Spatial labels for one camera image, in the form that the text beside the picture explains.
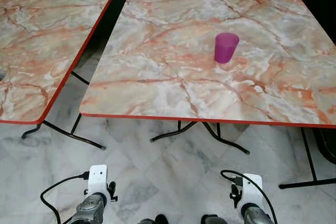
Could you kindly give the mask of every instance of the folding table leg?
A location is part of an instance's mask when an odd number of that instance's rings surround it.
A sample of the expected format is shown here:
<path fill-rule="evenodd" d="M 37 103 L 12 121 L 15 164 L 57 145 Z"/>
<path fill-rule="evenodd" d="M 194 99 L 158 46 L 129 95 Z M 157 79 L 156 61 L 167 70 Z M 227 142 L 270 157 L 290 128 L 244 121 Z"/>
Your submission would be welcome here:
<path fill-rule="evenodd" d="M 87 144 L 91 144 L 91 145 L 93 145 L 93 146 L 95 146 L 95 147 L 97 147 L 97 148 L 100 148 L 100 149 L 102 149 L 102 150 L 105 150 L 105 149 L 106 149 L 105 146 L 102 146 L 102 145 L 100 145 L 100 144 L 97 144 L 97 143 L 95 143 L 95 142 L 93 142 L 93 141 L 91 141 L 91 140 L 88 140 L 88 139 L 86 139 L 86 138 L 83 138 L 83 137 L 80 137 L 80 136 L 76 136 L 76 135 L 73 135 L 73 134 L 71 134 L 71 133 L 69 133 L 69 132 L 66 132 L 66 131 L 62 130 L 61 128 L 59 128 L 59 127 L 53 125 L 52 123 L 49 123 L 49 122 L 46 121 L 46 120 L 43 121 L 43 124 L 46 125 L 46 126 L 48 126 L 48 127 L 50 127 L 50 128 L 52 128 L 52 129 L 55 130 L 55 131 L 58 131 L 59 133 L 65 135 L 65 136 L 71 137 L 71 138 L 73 138 L 73 139 L 82 141 L 82 142 L 87 143 Z"/>
<path fill-rule="evenodd" d="M 169 132 L 169 133 L 165 133 L 165 134 L 161 134 L 159 136 L 153 137 L 150 139 L 150 141 L 153 143 L 156 140 L 159 140 L 161 138 L 164 137 L 168 137 L 168 136 L 174 136 L 174 135 L 178 135 L 181 134 L 183 132 L 185 132 L 186 130 L 190 129 L 193 125 L 195 125 L 197 122 L 190 122 L 189 124 L 187 124 L 186 126 L 184 126 L 183 128 L 181 128 L 181 121 L 178 122 L 178 126 L 177 126 L 177 131 L 173 131 L 173 132 Z"/>
<path fill-rule="evenodd" d="M 89 85 L 90 83 L 85 80 L 82 76 L 80 76 L 79 74 L 77 74 L 76 72 L 74 71 L 71 71 L 71 74 L 76 77 L 78 80 L 80 80 L 81 82 L 84 82 L 86 85 Z"/>
<path fill-rule="evenodd" d="M 79 114 L 78 117 L 77 117 L 76 123 L 75 123 L 75 125 L 73 126 L 72 130 L 76 129 L 76 126 L 77 126 L 77 124 L 78 124 L 78 122 L 79 122 L 80 116 L 81 116 L 81 115 Z M 97 148 L 100 148 L 100 149 L 102 149 L 102 150 L 105 150 L 105 149 L 106 149 L 105 146 L 102 146 L 102 145 L 100 145 L 100 144 L 97 144 L 97 143 L 95 143 L 95 142 L 93 142 L 93 141 L 91 141 L 91 140 L 88 140 L 88 139 L 86 139 L 86 138 L 83 138 L 83 137 L 80 137 L 80 136 L 76 136 L 76 135 L 73 134 L 73 132 L 71 132 L 71 133 L 66 132 L 65 130 L 62 130 L 61 128 L 59 128 L 59 127 L 57 127 L 57 126 L 55 126 L 55 125 L 49 123 L 49 122 L 46 121 L 46 120 L 43 121 L 43 124 L 46 125 L 46 126 L 48 126 L 48 127 L 50 127 L 50 128 L 52 128 L 52 129 L 55 130 L 55 131 L 58 131 L 59 133 L 65 135 L 65 136 L 74 138 L 74 139 L 76 139 L 76 140 L 82 141 L 82 142 L 87 143 L 87 144 L 91 144 L 91 145 L 93 145 L 93 146 L 95 146 L 95 147 L 97 147 Z M 34 132 L 38 131 L 40 128 L 41 128 L 41 124 L 37 124 L 35 129 L 26 131 L 25 133 L 22 134 L 21 138 L 25 139 L 25 138 L 27 137 L 28 134 L 30 134 L 30 133 L 34 133 Z"/>
<path fill-rule="evenodd" d="M 328 184 L 336 184 L 336 178 L 322 179 L 322 180 L 317 179 L 315 169 L 314 169 L 313 160 L 311 158 L 308 142 L 307 142 L 307 139 L 306 139 L 306 134 L 305 134 L 305 131 L 304 131 L 303 128 L 301 128 L 301 135 L 302 135 L 303 143 L 305 144 L 305 149 L 306 149 L 308 162 L 309 162 L 309 166 L 310 166 L 310 170 L 311 170 L 313 180 L 312 181 L 307 181 L 307 182 L 300 182 L 300 183 L 280 184 L 279 188 L 280 189 L 286 189 L 286 188 L 297 188 L 297 187 L 304 187 L 304 186 L 321 186 L 321 185 L 328 185 Z"/>
<path fill-rule="evenodd" d="M 220 141 L 223 144 L 227 144 L 227 145 L 233 146 L 233 147 L 239 149 L 240 151 L 244 152 L 247 155 L 250 154 L 250 151 L 246 150 L 244 147 L 240 146 L 239 144 L 236 144 L 236 143 L 233 143 L 233 142 L 230 142 L 228 140 L 225 140 L 225 139 L 221 138 L 221 128 L 218 127 L 219 124 L 217 124 L 217 134 L 218 135 L 216 135 L 216 133 L 212 130 L 212 128 L 210 127 L 210 125 L 208 123 L 203 122 L 203 125 L 210 132 L 211 136 L 214 139 Z"/>
<path fill-rule="evenodd" d="M 186 126 L 184 126 L 183 128 L 181 128 L 181 121 L 178 121 L 177 122 L 177 131 L 173 131 L 173 132 L 169 132 L 169 133 L 165 133 L 165 134 L 161 134 L 159 136 L 156 136 L 156 137 L 153 137 L 152 139 L 150 139 L 150 141 L 153 143 L 161 138 L 164 138 L 164 137 L 168 137 L 168 136 L 174 136 L 174 135 L 178 135 L 178 134 L 181 134 L 183 132 L 185 132 L 186 130 L 190 129 L 193 125 L 195 125 L 197 122 L 190 122 L 189 124 L 187 124 Z M 217 135 L 216 133 L 212 130 L 212 128 L 210 127 L 210 125 L 208 123 L 203 123 L 204 126 L 206 127 L 206 129 L 210 132 L 211 136 L 220 141 L 221 143 L 223 144 L 227 144 L 227 145 L 230 145 L 230 146 L 233 146 L 235 148 L 238 148 L 239 150 L 241 150 L 242 152 L 244 152 L 245 154 L 250 154 L 250 151 L 246 150 L 245 148 L 243 148 L 242 146 L 236 144 L 236 143 L 232 143 L 228 140 L 225 140 L 223 138 L 221 138 L 221 127 L 220 127 L 220 124 L 217 123 L 216 126 L 217 126 Z"/>
<path fill-rule="evenodd" d="M 38 131 L 40 128 L 41 128 L 41 124 L 39 123 L 39 124 L 36 125 L 35 129 L 29 130 L 29 131 L 26 131 L 25 133 L 23 133 L 21 138 L 25 139 L 28 134 L 34 133 L 34 132 Z"/>

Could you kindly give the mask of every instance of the red edge trim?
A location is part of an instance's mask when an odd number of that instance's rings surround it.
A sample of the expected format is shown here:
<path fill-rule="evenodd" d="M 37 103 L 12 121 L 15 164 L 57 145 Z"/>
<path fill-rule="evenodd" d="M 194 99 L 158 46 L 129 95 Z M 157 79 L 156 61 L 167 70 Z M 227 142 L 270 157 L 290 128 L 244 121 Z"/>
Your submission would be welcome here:
<path fill-rule="evenodd" d="M 151 120 L 175 120 L 175 121 L 193 121 L 193 122 L 213 122 L 213 123 L 237 123 L 237 124 L 260 124 L 274 126 L 295 126 L 295 127 L 318 127 L 318 128 L 336 128 L 332 124 L 311 124 L 311 123 L 285 123 L 285 122 L 265 122 L 265 121 L 245 121 L 245 120 L 225 120 L 225 119 L 207 119 L 207 118 L 174 118 L 168 116 L 147 116 L 147 115 L 102 115 L 82 113 L 83 116 L 94 118 L 132 118 L 132 119 L 151 119 Z"/>
<path fill-rule="evenodd" d="M 60 94 L 62 88 L 64 87 L 66 81 L 69 78 L 69 75 L 71 73 L 71 71 L 75 68 L 77 62 L 79 61 L 80 57 L 82 56 L 83 52 L 86 49 L 86 46 L 88 45 L 93 33 L 95 32 L 100 20 L 103 18 L 107 8 L 109 7 L 109 5 L 111 4 L 112 0 L 108 0 L 107 3 L 105 4 L 104 9 L 101 11 L 96 23 L 94 24 L 94 26 L 91 29 L 91 32 L 89 33 L 88 37 L 86 38 L 86 40 L 84 41 L 83 45 L 81 46 L 80 50 L 78 51 L 75 59 L 73 60 L 71 66 L 69 67 L 67 73 L 64 75 L 63 79 L 61 80 L 58 88 L 56 89 L 54 95 L 52 96 L 52 98 L 50 99 L 48 105 L 46 106 L 46 108 L 44 109 L 44 112 L 42 113 L 42 115 L 40 116 L 40 118 L 38 120 L 35 121 L 29 121 L 29 122 L 24 122 L 24 121 L 6 121 L 6 120 L 0 120 L 0 123 L 12 123 L 12 124 L 40 124 L 44 121 L 44 119 L 47 117 L 51 107 L 53 106 L 54 102 L 56 101 L 56 98 L 58 97 L 58 95 Z"/>

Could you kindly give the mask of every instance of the marble-pattern tabletop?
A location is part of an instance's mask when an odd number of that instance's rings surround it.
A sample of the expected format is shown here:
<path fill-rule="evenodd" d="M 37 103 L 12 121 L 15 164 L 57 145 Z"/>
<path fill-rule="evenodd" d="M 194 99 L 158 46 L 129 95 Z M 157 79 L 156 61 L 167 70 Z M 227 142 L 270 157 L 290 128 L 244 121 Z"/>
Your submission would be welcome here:
<path fill-rule="evenodd" d="M 111 0 L 0 0 L 0 122 L 43 121 Z"/>
<path fill-rule="evenodd" d="M 235 33 L 229 63 L 215 36 Z M 336 47 L 301 0 L 127 0 L 87 116 L 336 125 Z"/>

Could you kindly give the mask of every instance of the marble floor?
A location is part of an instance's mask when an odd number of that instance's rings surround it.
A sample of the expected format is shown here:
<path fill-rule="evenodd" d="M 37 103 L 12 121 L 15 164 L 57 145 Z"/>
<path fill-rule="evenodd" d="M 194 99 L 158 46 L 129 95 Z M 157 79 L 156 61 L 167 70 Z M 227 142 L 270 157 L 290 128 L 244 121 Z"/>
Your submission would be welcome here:
<path fill-rule="evenodd" d="M 104 42 L 93 40 L 76 67 L 87 79 Z M 85 84 L 70 77 L 47 120 L 70 131 L 85 90 Z M 303 141 L 294 127 L 222 124 L 222 136 L 249 149 L 248 156 L 215 141 L 201 124 L 150 143 L 151 137 L 176 129 L 176 122 L 83 117 L 76 134 L 105 145 L 105 151 L 46 126 L 22 140 L 21 134 L 31 128 L 0 124 L 1 224 L 56 223 L 40 193 L 95 164 L 107 164 L 109 181 L 117 182 L 119 201 L 105 210 L 112 219 L 108 223 L 135 224 L 159 213 L 172 224 L 200 223 L 203 214 L 243 223 L 229 199 L 230 183 L 219 175 L 224 168 L 261 175 L 279 223 L 336 223 L 336 185 L 278 189 L 279 183 L 311 179 Z M 336 166 L 318 152 L 312 132 L 306 133 L 318 177 L 335 177 Z M 87 181 L 78 179 L 47 195 L 62 221 L 74 213 L 86 188 Z"/>

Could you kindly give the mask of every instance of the plastic cup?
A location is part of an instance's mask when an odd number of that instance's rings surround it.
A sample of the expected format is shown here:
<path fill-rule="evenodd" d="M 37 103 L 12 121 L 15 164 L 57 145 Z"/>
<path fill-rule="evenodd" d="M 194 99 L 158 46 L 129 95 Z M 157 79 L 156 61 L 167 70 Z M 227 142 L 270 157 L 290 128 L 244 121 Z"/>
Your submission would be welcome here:
<path fill-rule="evenodd" d="M 215 61 L 227 63 L 231 60 L 233 53 L 239 43 L 239 37 L 232 33 L 221 33 L 216 36 Z"/>

